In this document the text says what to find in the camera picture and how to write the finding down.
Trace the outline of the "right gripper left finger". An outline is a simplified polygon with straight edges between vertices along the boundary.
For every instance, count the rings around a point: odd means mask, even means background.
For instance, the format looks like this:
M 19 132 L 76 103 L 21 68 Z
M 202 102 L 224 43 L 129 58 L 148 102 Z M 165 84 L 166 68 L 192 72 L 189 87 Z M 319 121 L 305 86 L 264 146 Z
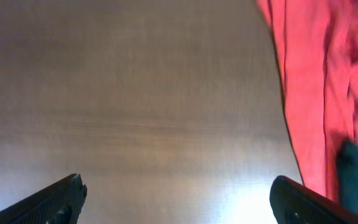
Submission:
M 80 174 L 71 174 L 0 211 L 0 224 L 77 224 L 87 196 Z

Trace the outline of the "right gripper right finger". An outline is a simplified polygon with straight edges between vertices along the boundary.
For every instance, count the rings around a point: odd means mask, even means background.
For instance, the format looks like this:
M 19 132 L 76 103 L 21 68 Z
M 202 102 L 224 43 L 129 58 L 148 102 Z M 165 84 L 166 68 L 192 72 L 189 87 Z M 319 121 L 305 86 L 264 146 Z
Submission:
M 270 206 L 278 224 L 358 224 L 358 215 L 284 175 L 270 188 Z

